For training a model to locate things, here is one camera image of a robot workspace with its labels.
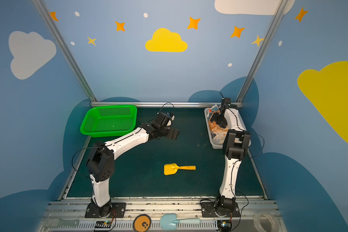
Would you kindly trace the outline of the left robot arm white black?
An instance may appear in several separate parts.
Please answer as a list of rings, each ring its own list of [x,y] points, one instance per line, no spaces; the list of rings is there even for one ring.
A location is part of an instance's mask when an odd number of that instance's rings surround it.
[[[97,142],[87,160],[92,184],[92,198],[87,206],[86,218],[113,217],[113,207],[109,194],[109,179],[115,171],[115,160],[132,148],[151,140],[166,137],[176,140],[179,130],[172,128],[175,115],[159,112],[155,120],[145,123],[118,139]]]

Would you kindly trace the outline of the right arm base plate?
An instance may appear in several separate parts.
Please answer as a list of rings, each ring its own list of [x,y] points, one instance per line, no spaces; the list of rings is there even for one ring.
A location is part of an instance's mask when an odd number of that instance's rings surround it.
[[[202,217],[204,218],[229,218],[236,217],[239,218],[241,216],[240,209],[236,202],[228,203],[215,203],[211,201],[203,201],[200,202]]]

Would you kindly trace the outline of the orange jellyfish pattern towel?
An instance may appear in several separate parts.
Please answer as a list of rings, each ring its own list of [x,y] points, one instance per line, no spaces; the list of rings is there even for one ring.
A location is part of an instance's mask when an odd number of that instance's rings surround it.
[[[227,133],[229,127],[223,129],[213,122],[213,116],[209,120],[209,129],[211,133]]]

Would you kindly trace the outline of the green plastic basket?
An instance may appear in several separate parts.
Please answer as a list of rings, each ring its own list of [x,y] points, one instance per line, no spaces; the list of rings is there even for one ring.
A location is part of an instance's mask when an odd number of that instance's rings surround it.
[[[93,138],[123,136],[135,129],[136,119],[134,105],[93,107],[86,112],[80,132]]]

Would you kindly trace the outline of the white plastic basket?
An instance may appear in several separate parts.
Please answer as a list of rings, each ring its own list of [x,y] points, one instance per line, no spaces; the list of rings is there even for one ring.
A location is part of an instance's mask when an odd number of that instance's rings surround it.
[[[222,149],[228,129],[235,129],[236,131],[245,131],[246,127],[239,111],[234,108],[227,109],[225,111],[224,117],[226,119],[227,124],[227,127],[225,129],[218,126],[215,122],[211,123],[210,119],[215,113],[214,109],[217,109],[217,107],[208,107],[204,110],[206,126],[209,134],[210,143],[213,149]]]

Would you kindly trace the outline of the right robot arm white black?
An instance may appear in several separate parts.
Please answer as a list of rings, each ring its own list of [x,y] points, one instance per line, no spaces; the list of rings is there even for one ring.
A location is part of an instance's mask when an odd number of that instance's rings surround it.
[[[221,119],[222,123],[226,122],[228,131],[222,145],[225,157],[223,180],[214,207],[217,216],[228,217],[238,214],[235,187],[239,167],[251,145],[251,134],[242,126],[241,118],[236,109],[221,109],[217,118]]]

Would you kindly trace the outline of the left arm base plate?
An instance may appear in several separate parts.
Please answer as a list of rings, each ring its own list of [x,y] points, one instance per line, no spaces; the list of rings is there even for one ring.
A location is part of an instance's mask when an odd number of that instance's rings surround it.
[[[107,203],[103,207],[97,206],[93,201],[88,204],[85,218],[123,218],[126,203]]]

